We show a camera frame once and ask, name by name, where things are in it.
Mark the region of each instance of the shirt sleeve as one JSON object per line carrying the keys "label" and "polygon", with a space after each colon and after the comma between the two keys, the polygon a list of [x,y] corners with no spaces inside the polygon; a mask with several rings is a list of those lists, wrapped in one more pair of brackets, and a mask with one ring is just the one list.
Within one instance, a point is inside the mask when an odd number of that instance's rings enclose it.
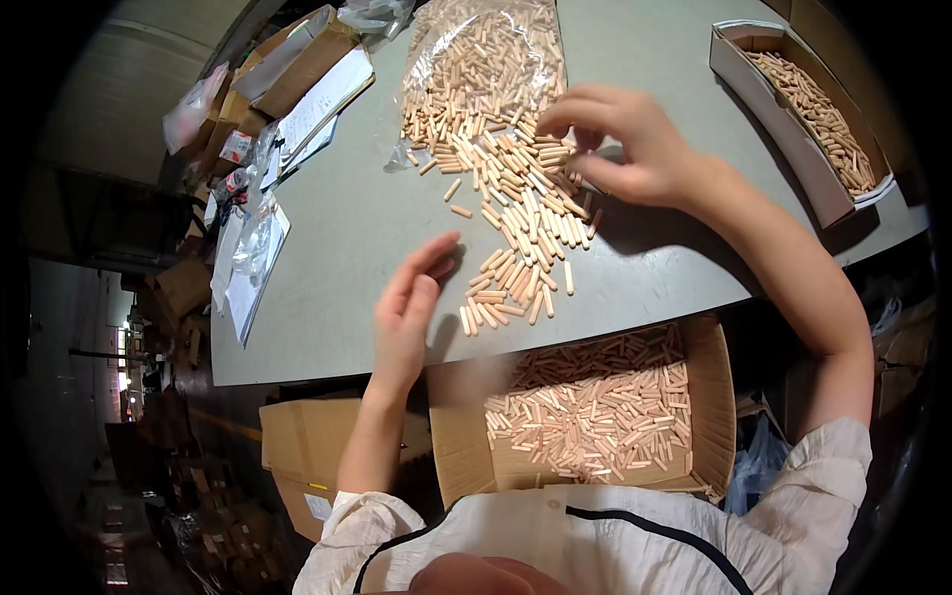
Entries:
{"label": "shirt sleeve", "polygon": [[310,551],[293,595],[344,593],[381,544],[424,527],[404,501],[381,492],[337,492],[321,541]]}
{"label": "shirt sleeve", "polygon": [[866,494],[869,430],[842,417],[803,437],[760,502],[741,519],[783,545],[783,581],[826,593]]}

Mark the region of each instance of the yellow floor line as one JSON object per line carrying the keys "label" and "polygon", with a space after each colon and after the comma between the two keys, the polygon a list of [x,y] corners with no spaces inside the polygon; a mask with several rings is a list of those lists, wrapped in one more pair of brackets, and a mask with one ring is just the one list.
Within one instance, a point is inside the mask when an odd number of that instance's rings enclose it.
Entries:
{"label": "yellow floor line", "polygon": [[214,424],[218,427],[223,427],[229,432],[240,434],[244,436],[245,438],[248,438],[249,440],[253,440],[255,442],[261,442],[260,429],[254,429],[253,427],[239,426],[237,424],[233,424],[232,422],[228,420],[223,420],[220,417],[209,415],[208,413],[205,413],[205,411],[200,411],[198,409],[192,408],[191,406],[188,407],[188,414],[191,415],[192,417],[196,417],[200,420],[209,422],[210,424]]}

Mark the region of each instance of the white box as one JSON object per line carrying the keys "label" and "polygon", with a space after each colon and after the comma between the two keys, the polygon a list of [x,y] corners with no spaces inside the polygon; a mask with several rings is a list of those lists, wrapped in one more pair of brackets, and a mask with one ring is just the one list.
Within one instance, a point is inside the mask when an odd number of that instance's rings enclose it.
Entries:
{"label": "white box", "polygon": [[[857,143],[869,157],[879,183],[866,194],[850,196],[819,139],[773,81],[744,53],[778,51],[804,69],[820,86]],[[860,109],[823,61],[796,33],[764,21],[723,21],[711,32],[709,65],[764,125],[797,174],[820,226],[828,228],[845,216],[876,204],[896,184],[876,136]]]}

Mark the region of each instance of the black strap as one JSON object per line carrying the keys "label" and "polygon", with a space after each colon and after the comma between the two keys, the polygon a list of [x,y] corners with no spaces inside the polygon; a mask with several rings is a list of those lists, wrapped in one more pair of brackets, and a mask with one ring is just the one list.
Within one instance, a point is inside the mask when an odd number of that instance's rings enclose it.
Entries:
{"label": "black strap", "polygon": [[635,525],[636,527],[643,529],[649,533],[656,533],[668,539],[673,539],[679,541],[682,544],[688,544],[701,553],[707,556],[707,558],[713,562],[717,568],[724,573],[724,576],[727,577],[727,580],[730,581],[734,588],[738,590],[742,595],[753,595],[753,591],[750,590],[750,587],[747,586],[747,582],[744,580],[744,577],[741,576],[741,573],[737,571],[737,568],[727,560],[727,557],[721,553],[721,551],[701,539],[693,533],[688,533],[687,531],[682,531],[670,526],[658,525],[652,521],[648,521],[644,517],[640,517],[637,514],[632,514],[627,510],[582,510],[581,508],[576,508],[574,506],[566,506],[565,514],[570,514],[573,517],[578,517],[580,519],[586,519],[587,521],[601,521],[605,519],[615,519],[618,521],[628,521],[629,523]]}

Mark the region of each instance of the hand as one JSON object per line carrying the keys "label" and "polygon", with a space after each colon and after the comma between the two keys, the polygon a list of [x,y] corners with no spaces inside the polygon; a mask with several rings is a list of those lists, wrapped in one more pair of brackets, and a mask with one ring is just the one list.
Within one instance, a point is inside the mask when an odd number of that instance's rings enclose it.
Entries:
{"label": "hand", "polygon": [[436,279],[452,270],[455,263],[446,254],[459,239],[459,231],[447,231],[410,254],[390,277],[373,308],[375,353],[371,383],[385,387],[385,393],[406,397],[420,376],[426,328],[440,296]]}
{"label": "hand", "polygon": [[[569,127],[575,127],[579,154],[567,167],[627,203],[683,208],[703,177],[703,159],[646,93],[603,85],[571,87],[545,111],[536,133],[564,138]],[[624,165],[589,153],[606,136],[622,143]]]}

